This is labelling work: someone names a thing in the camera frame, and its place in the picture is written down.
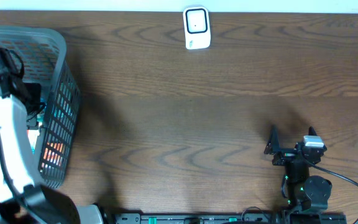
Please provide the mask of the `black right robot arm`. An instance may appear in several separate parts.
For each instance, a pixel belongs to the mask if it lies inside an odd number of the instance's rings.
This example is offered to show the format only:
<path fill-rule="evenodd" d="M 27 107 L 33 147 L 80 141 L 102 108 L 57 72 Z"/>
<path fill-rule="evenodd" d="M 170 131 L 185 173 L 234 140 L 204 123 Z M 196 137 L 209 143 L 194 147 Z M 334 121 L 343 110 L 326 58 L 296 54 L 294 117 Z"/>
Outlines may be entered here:
<path fill-rule="evenodd" d="M 264 153 L 273 156 L 272 164 L 283 166 L 281 194 L 288 207 L 273 214 L 270 223 L 322 223 L 321 212 L 328 208 L 332 183 L 310 174 L 310 167 L 321 161 L 327 150 L 313 127 L 293 148 L 281 147 L 278 132 L 272 128 Z"/>

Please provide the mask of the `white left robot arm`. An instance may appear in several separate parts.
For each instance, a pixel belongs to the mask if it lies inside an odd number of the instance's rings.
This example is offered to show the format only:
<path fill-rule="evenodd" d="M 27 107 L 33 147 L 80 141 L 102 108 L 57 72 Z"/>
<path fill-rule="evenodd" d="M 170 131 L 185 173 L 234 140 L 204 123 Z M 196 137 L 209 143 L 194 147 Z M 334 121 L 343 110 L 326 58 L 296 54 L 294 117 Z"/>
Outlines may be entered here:
<path fill-rule="evenodd" d="M 12 54 L 0 48 L 0 223 L 103 223 L 96 205 L 77 207 L 44 184 L 27 135 L 32 97 Z"/>

